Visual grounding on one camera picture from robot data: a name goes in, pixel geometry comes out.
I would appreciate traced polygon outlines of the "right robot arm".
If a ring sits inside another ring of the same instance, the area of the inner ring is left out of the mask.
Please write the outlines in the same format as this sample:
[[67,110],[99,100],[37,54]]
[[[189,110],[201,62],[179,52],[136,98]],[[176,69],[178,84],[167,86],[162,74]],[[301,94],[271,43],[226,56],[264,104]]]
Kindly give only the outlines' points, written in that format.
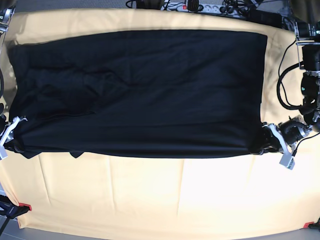
[[[0,62],[5,60],[6,53],[5,40],[9,30],[10,23],[16,11],[16,0],[1,0],[0,1]],[[25,117],[14,117],[13,120],[8,120],[5,105],[5,78],[2,69],[0,70],[0,159],[8,157],[5,144],[14,140],[14,130]]]

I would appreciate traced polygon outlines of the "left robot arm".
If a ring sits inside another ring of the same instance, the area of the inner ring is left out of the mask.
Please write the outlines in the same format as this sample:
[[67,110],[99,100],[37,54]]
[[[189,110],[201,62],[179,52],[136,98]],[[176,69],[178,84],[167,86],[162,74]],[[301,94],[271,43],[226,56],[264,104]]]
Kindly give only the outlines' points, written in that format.
[[[256,142],[249,150],[251,154],[297,153],[299,143],[308,139],[310,132],[320,131],[320,2],[318,0],[292,0],[290,8],[294,18],[294,44],[302,50],[302,60],[280,73],[276,95],[279,103],[287,110],[299,111],[300,115],[279,125],[264,124]],[[290,71],[300,68],[303,76],[300,91],[303,95],[301,105],[285,103],[281,92],[285,89],[283,79]]]

